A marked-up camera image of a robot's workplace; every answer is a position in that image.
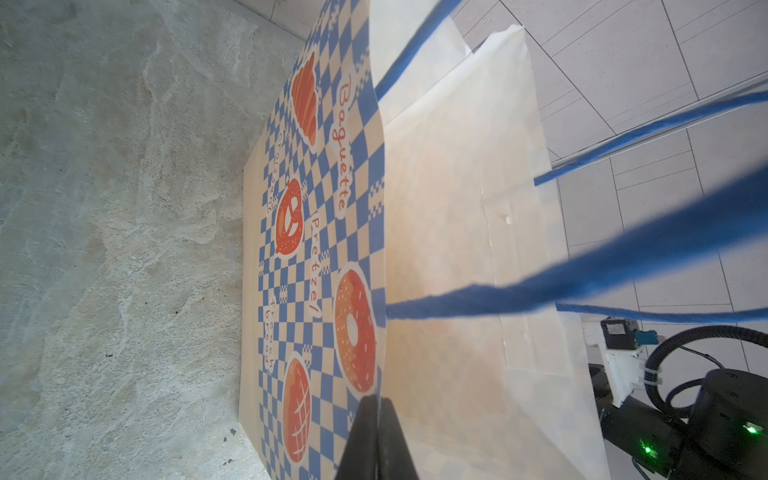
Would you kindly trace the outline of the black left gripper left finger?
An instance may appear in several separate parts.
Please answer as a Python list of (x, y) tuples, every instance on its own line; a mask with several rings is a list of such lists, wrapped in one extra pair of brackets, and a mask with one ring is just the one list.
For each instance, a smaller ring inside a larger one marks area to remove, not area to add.
[(360, 400), (336, 480), (374, 480), (377, 476), (378, 398)]

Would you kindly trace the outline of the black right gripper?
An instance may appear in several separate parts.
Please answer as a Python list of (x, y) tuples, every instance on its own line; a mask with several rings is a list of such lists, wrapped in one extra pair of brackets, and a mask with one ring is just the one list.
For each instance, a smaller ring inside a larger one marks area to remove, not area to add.
[(640, 466), (667, 478), (679, 463), (682, 431), (660, 411), (632, 396), (616, 407), (604, 366), (590, 363), (589, 373), (603, 438)]

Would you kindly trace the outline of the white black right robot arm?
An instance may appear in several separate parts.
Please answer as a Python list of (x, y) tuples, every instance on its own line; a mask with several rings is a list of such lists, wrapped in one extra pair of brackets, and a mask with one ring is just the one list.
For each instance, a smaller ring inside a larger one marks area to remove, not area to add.
[(605, 368), (589, 366), (603, 438), (666, 479), (765, 479), (767, 379), (708, 372), (687, 422), (628, 397), (613, 405)]

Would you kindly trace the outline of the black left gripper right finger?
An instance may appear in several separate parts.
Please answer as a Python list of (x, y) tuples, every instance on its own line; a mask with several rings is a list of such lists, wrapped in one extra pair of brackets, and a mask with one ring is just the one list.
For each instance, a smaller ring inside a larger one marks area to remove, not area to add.
[(379, 479), (419, 479), (394, 404), (389, 398), (381, 398), (377, 455)]

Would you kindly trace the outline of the blue checkered paper bag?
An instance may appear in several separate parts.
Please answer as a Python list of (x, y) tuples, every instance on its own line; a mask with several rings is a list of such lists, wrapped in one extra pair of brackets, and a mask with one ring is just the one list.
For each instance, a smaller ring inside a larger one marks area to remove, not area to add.
[(239, 419), (272, 479), (335, 479), (363, 401), (391, 400), (422, 479), (609, 479), (597, 317), (402, 320), (388, 306), (518, 283), (756, 169), (740, 108), (536, 185), (557, 68), (498, 4), (447, 18), (375, 88), (430, 1), (262, 1), (301, 39), (244, 170)]

